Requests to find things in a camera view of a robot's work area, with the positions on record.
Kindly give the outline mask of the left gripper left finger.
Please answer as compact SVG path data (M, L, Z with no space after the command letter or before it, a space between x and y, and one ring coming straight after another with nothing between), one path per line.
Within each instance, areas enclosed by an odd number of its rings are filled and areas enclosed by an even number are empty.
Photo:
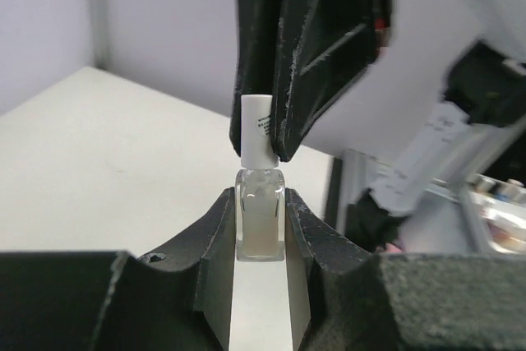
M140 257L4 252L4 350L225 350L229 346L235 193Z

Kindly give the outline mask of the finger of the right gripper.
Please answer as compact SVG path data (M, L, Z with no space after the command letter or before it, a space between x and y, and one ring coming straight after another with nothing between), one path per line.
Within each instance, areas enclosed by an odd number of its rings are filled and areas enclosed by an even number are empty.
M393 0L282 0L272 146L289 162L308 132L390 41Z
M275 64L282 0L237 0L238 64L229 138L241 154L243 95L275 95Z

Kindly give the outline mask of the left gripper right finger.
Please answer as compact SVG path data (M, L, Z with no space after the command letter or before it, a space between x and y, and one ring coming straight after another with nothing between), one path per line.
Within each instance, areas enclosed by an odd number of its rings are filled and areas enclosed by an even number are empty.
M285 203L294 349L524 349L522 256L370 253Z

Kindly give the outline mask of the clear nail polish bottle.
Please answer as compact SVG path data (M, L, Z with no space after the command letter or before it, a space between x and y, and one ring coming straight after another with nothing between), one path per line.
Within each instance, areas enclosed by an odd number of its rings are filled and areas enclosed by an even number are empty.
M238 172L235 185L239 261L284 260L284 175L278 169Z

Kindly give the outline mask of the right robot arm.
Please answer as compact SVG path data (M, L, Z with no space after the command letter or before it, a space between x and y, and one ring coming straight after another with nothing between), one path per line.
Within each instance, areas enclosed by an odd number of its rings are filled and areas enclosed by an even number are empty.
M238 255L281 259L284 176L315 121L388 44L393 0L237 0L238 66L229 136L236 179ZM482 38L452 67L427 122L390 171L348 208L345 237L373 252L392 244L456 144L476 125L525 115L525 0L468 0Z

